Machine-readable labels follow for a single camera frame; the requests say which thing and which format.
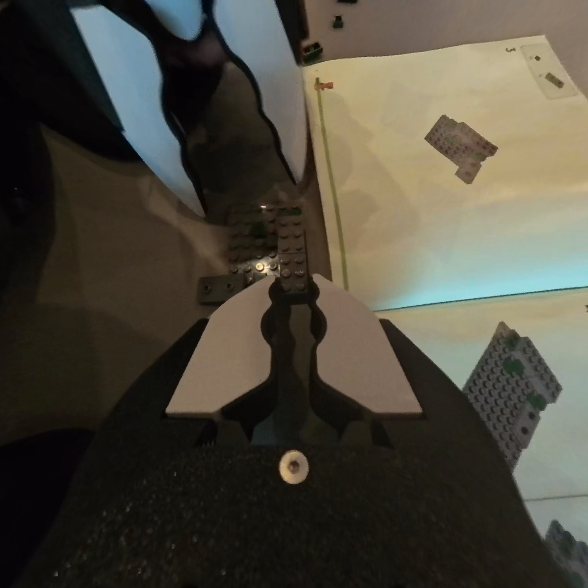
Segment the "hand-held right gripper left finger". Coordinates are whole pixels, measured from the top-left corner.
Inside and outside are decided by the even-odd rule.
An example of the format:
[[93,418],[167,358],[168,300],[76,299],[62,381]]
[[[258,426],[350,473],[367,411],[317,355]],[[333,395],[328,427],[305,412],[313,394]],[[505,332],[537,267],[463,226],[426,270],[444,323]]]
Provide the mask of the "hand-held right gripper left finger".
[[295,440],[295,338],[276,277],[230,298],[205,322],[171,396],[169,419],[236,423],[250,442]]

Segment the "grey desk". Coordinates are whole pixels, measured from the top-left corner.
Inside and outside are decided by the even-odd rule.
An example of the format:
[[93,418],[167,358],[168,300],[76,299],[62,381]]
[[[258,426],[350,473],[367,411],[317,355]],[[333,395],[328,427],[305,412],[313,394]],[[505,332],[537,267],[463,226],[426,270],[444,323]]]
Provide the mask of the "grey desk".
[[[127,388],[212,307],[226,230],[201,222],[139,164],[91,155],[43,130],[54,199],[18,233],[1,296],[1,445],[96,430]],[[462,387],[495,327],[530,337],[567,392],[563,294],[379,313]]]

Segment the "long grey studded brick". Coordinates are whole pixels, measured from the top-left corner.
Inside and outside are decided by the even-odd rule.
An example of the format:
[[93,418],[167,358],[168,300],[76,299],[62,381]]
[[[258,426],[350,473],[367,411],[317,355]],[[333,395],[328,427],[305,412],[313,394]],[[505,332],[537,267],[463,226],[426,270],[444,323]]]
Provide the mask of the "long grey studded brick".
[[277,275],[283,297],[290,304],[307,304],[311,299],[305,230],[286,228],[278,233]]

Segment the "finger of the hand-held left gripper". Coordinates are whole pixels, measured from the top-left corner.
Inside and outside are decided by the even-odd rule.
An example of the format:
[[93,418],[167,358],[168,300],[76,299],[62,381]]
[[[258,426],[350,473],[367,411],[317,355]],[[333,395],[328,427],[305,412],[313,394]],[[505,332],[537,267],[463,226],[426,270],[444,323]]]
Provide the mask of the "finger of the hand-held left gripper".
[[166,117],[164,76],[151,41],[100,4],[71,7],[71,14],[118,115],[123,137],[173,195],[205,217],[205,206],[184,164],[185,140]]
[[207,15],[230,60],[252,85],[290,179],[300,183],[307,156],[302,1],[210,1]]

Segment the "grey two-hole plate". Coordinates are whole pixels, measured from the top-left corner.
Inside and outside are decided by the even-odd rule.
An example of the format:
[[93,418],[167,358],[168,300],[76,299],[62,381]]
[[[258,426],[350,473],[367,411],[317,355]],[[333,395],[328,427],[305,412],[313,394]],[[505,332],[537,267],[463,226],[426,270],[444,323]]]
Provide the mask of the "grey two-hole plate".
[[241,273],[202,276],[198,279],[196,300],[199,305],[219,306],[244,288],[245,276]]

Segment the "dark grey brick plate assembly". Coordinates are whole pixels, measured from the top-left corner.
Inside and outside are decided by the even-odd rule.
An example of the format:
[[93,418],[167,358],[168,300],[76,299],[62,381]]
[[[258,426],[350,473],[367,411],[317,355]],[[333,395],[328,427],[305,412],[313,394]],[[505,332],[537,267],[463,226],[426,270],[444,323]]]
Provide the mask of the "dark grey brick plate assembly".
[[229,273],[245,276],[245,287],[277,275],[278,233],[286,228],[305,230],[302,201],[254,203],[229,208]]

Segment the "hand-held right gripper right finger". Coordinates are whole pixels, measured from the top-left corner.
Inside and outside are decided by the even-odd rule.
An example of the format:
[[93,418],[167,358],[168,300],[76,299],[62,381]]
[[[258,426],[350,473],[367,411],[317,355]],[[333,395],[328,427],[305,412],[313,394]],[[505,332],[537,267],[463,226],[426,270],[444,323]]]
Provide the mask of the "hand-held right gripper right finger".
[[423,415],[376,315],[320,274],[312,276],[309,402],[340,445],[391,448],[386,423]]

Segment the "open building instruction booklet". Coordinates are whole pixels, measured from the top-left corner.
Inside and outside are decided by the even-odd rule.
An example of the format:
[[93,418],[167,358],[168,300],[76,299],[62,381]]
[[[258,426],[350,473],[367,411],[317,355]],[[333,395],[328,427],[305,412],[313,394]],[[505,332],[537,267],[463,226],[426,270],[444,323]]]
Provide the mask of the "open building instruction booklet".
[[587,587],[587,97],[544,35],[303,72],[332,281],[466,393]]

